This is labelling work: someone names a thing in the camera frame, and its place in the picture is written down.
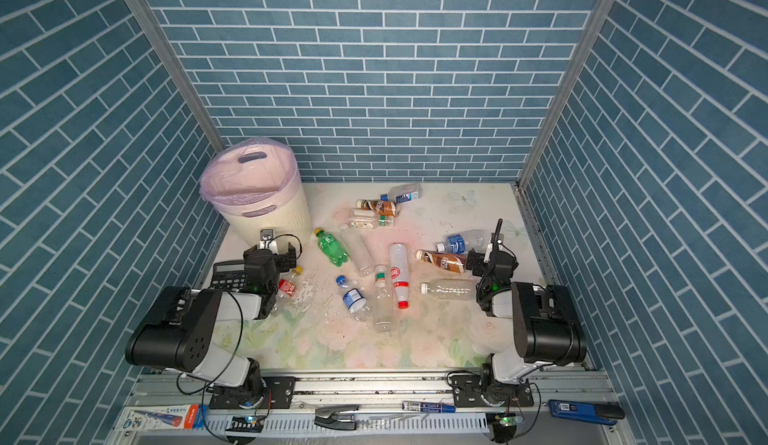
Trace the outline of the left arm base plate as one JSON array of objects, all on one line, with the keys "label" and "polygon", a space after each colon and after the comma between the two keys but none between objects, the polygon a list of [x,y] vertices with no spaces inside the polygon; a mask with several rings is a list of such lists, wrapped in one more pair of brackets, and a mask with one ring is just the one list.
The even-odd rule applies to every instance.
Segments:
[{"label": "left arm base plate", "polygon": [[297,379],[293,376],[261,377],[239,387],[215,385],[211,391],[212,410],[288,409]]}]

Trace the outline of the brown coffee bottle back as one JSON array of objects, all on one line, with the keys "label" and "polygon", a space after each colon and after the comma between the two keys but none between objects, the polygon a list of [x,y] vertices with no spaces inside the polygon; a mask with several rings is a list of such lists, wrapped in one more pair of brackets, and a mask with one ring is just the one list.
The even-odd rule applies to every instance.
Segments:
[{"label": "brown coffee bottle back", "polygon": [[362,210],[375,212],[379,216],[397,217],[399,214],[396,203],[382,199],[360,199],[356,202],[356,207]]}]

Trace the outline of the clear bottle blue label back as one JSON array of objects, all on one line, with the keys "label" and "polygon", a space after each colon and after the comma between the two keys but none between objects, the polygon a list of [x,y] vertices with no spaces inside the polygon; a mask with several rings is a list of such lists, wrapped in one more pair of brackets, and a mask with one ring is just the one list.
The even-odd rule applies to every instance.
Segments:
[{"label": "clear bottle blue label back", "polygon": [[403,185],[397,185],[391,188],[386,194],[382,194],[380,198],[384,201],[402,204],[411,202],[423,197],[423,189],[420,183],[408,183]]}]

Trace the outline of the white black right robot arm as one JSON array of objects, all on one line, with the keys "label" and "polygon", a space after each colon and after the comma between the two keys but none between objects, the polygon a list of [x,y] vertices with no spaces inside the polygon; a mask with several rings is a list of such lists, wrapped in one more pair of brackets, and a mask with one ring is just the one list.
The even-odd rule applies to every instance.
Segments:
[{"label": "white black right robot arm", "polygon": [[485,388],[522,385],[545,367],[586,358],[588,340],[567,287],[515,281],[517,258],[497,245],[470,251],[466,267],[480,279],[475,299],[481,310],[512,324],[512,345],[483,365]]}]

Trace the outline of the long clear plastic bottle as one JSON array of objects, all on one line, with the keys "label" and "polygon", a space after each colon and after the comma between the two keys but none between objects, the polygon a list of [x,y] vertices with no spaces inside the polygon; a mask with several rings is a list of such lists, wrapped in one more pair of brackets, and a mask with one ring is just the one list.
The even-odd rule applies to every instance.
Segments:
[{"label": "long clear plastic bottle", "polygon": [[362,239],[361,233],[348,224],[342,224],[340,226],[340,236],[359,274],[361,276],[370,275],[374,271],[375,264],[371,253]]}]

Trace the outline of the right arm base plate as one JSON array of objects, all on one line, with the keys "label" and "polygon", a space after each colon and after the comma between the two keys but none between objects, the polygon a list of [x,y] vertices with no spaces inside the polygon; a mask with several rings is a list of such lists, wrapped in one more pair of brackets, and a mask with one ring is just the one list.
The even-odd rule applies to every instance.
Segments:
[{"label": "right arm base plate", "polygon": [[445,381],[457,408],[532,407],[534,399],[528,385],[504,384],[492,377],[467,370],[448,372]]}]

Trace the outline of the clear bottle red label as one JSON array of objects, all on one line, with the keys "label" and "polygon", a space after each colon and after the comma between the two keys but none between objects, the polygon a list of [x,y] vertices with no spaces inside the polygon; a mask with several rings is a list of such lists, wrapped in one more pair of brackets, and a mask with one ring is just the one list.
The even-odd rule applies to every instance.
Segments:
[{"label": "clear bottle red label", "polygon": [[303,275],[302,267],[295,267],[282,277],[278,283],[278,291],[276,295],[276,302],[272,308],[273,313],[277,313],[286,305],[289,305],[296,295],[297,286]]}]

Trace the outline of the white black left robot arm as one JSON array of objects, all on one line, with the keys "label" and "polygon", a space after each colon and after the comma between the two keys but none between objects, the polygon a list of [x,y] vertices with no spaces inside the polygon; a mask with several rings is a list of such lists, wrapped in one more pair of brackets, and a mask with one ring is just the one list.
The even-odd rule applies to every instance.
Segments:
[{"label": "white black left robot arm", "polygon": [[301,244],[277,250],[277,240],[255,246],[240,260],[213,266],[208,287],[164,288],[146,313],[125,348],[125,359],[133,365],[158,370],[173,369],[211,386],[243,390],[259,396],[265,384],[260,365],[213,343],[218,324],[233,321],[242,338],[245,322],[263,320],[273,310],[281,278],[297,266]]}]

